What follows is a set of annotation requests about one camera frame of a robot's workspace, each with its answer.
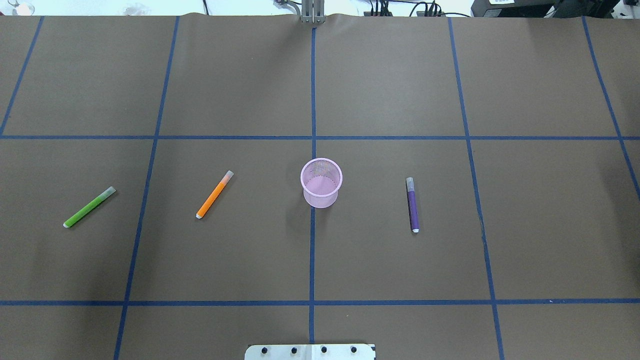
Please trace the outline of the purple marker pen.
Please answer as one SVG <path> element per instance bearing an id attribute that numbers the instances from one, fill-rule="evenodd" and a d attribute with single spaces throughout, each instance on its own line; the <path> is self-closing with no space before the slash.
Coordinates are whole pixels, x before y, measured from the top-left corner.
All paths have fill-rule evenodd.
<path id="1" fill-rule="evenodd" d="M 413 177 L 406 178 L 406 196 L 411 232 L 413 234 L 418 234 L 420 231 L 418 200 L 416 197 L 415 182 Z"/>

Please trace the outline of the green highlighter pen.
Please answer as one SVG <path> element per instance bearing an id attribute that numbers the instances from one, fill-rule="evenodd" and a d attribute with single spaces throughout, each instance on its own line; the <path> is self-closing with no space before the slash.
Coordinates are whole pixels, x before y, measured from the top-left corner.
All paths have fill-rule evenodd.
<path id="1" fill-rule="evenodd" d="M 85 218 L 87 216 L 87 214 L 89 214 L 94 209 L 96 209 L 99 205 L 101 205 L 103 202 L 105 202 L 107 199 L 109 199 L 110 196 L 112 196 L 116 192 L 117 192 L 117 190 L 113 186 L 108 187 L 101 194 L 98 194 L 98 196 L 96 196 L 96 198 L 94 198 L 93 200 L 89 201 L 89 203 L 87 203 L 87 205 L 83 206 L 75 214 L 71 215 L 70 218 L 67 218 L 66 221 L 64 221 L 64 223 L 62 223 L 62 227 L 66 228 L 66 229 L 69 229 L 69 228 L 75 226 L 78 223 L 78 221 L 80 221 L 83 218 Z"/>

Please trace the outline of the pink mesh pen holder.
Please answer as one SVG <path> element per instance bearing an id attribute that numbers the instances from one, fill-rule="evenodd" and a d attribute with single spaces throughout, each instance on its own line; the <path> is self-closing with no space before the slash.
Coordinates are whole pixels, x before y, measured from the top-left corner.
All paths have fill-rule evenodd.
<path id="1" fill-rule="evenodd" d="M 331 159 L 318 157 L 302 166 L 299 179 L 305 201 L 314 208 L 328 208 L 338 199 L 343 171 Z"/>

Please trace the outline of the orange highlighter pen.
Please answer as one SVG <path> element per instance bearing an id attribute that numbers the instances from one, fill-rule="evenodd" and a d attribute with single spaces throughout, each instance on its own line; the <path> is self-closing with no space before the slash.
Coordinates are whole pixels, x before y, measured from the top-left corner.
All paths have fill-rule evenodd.
<path id="1" fill-rule="evenodd" d="M 220 196 L 220 194 L 225 189 L 225 187 L 228 185 L 228 183 L 230 182 L 231 178 L 233 178 L 233 176 L 234 176 L 234 173 L 231 170 L 228 170 L 224 174 L 222 179 L 217 183 L 217 185 L 215 185 L 213 191 L 211 191 L 209 196 L 205 199 L 204 203 L 201 205 L 201 207 L 196 212 L 196 214 L 195 214 L 195 218 L 196 219 L 200 220 L 200 219 L 203 219 L 206 216 L 208 210 L 211 209 L 212 205 L 217 200 L 217 198 Z"/>

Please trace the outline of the aluminium frame post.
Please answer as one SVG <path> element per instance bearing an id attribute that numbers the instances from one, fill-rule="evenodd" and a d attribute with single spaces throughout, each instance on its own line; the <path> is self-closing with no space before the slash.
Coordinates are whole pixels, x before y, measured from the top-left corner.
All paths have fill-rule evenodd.
<path id="1" fill-rule="evenodd" d="M 304 24 L 323 24 L 326 21 L 324 0 L 300 0 L 300 19 Z"/>

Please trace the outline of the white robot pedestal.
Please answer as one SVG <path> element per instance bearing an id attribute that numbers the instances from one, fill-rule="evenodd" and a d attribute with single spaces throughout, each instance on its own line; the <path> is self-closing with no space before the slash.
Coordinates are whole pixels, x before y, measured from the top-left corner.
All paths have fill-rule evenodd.
<path id="1" fill-rule="evenodd" d="M 375 360 L 374 344 L 256 344 L 247 347 L 245 360 Z"/>

